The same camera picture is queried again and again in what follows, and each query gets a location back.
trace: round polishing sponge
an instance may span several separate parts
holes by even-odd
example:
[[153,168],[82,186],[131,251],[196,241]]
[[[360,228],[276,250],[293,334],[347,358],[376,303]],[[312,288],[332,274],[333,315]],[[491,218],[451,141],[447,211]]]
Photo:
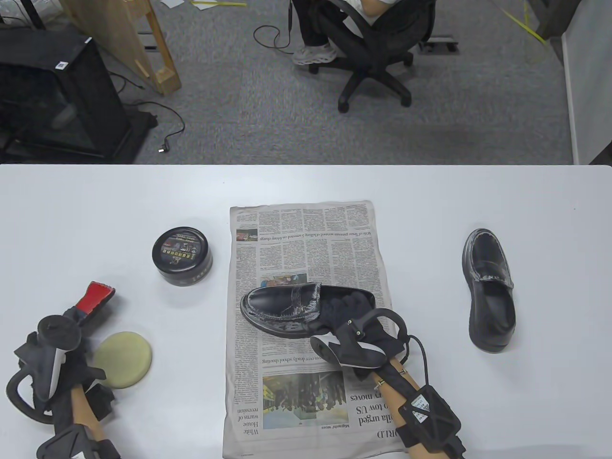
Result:
[[105,386],[124,389],[144,378],[151,367],[153,352],[142,336],[121,332],[109,336],[94,352],[93,366],[106,373]]

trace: white table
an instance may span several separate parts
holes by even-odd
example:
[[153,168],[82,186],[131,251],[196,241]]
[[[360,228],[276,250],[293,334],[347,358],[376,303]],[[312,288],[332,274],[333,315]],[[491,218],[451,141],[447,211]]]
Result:
[[[466,458],[612,454],[610,168],[3,165],[0,196],[0,381],[39,319],[91,280],[115,287],[97,336],[133,330],[154,349],[105,422],[126,459],[221,456],[229,208],[361,199],[375,205],[394,308],[463,422]],[[214,254],[188,288],[151,261],[156,238],[181,225],[203,231]],[[480,226],[500,238],[516,285],[517,331],[498,355],[468,337],[461,251]],[[408,367],[422,381],[420,360]],[[34,457],[52,436],[6,397],[0,429],[6,458]]]

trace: sticker label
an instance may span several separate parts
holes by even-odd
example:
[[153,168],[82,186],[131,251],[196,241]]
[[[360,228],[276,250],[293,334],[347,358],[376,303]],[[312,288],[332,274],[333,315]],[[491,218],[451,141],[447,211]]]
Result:
[[[422,409],[424,411],[429,411],[429,402],[427,402],[423,395],[419,395],[410,405]],[[416,411],[413,411],[412,414],[420,423],[423,423],[423,421],[427,419],[427,416],[425,414]]]
[[197,237],[187,232],[174,234],[162,245],[162,260],[170,265],[190,264],[202,251]]

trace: black leather loafer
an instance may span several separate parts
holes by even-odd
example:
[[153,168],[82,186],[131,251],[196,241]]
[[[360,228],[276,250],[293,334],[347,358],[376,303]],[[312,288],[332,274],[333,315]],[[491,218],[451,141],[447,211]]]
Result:
[[321,304],[356,291],[365,295],[372,308],[376,307],[374,295],[366,290],[311,282],[251,290],[242,297],[240,312],[259,330],[271,335],[308,338],[331,331],[318,320]]
[[463,275],[472,292],[469,337],[484,351],[501,352],[517,324],[514,284],[501,244],[488,229],[469,235],[463,249]]

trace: shoe polish tin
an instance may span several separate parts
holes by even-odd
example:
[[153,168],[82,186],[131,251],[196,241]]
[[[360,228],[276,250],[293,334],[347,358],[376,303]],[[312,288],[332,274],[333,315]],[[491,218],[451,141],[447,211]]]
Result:
[[153,263],[173,285],[188,286],[200,281],[212,266],[206,236],[195,228],[181,226],[163,233],[153,246]]

